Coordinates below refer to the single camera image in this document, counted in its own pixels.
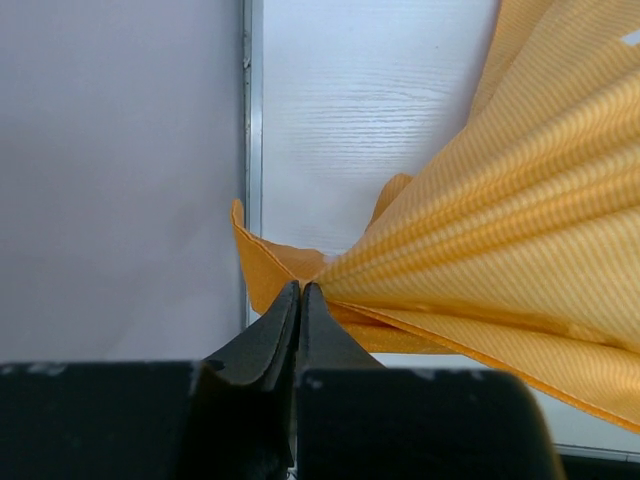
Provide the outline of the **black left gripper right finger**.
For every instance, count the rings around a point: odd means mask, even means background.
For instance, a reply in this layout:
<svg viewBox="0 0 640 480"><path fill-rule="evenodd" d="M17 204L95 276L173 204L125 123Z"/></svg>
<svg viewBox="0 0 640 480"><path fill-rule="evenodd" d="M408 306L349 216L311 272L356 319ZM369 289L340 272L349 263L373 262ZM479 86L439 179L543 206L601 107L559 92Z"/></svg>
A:
<svg viewBox="0 0 640 480"><path fill-rule="evenodd" d="M301 300L297 470L302 479L561 479L528 388L499 370L387 368Z"/></svg>

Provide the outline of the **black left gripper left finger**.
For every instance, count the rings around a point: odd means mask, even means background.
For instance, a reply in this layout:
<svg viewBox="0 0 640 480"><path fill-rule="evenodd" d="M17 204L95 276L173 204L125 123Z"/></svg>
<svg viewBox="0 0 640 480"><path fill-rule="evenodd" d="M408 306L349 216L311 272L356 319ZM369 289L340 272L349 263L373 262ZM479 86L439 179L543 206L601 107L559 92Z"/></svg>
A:
<svg viewBox="0 0 640 480"><path fill-rule="evenodd" d="M202 360L1 367L5 479L283 479L300 287Z"/></svg>

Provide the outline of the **yellow Mickey Mouse pillowcase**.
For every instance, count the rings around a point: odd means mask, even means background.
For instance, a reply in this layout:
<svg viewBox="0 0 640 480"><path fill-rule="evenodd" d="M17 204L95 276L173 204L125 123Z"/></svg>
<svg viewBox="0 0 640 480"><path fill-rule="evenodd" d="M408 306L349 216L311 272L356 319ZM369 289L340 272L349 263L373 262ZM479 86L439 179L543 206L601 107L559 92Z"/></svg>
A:
<svg viewBox="0 0 640 480"><path fill-rule="evenodd" d="M372 352L459 353L639 428L639 5L502 3L470 118L334 260L231 222L254 309L317 283Z"/></svg>

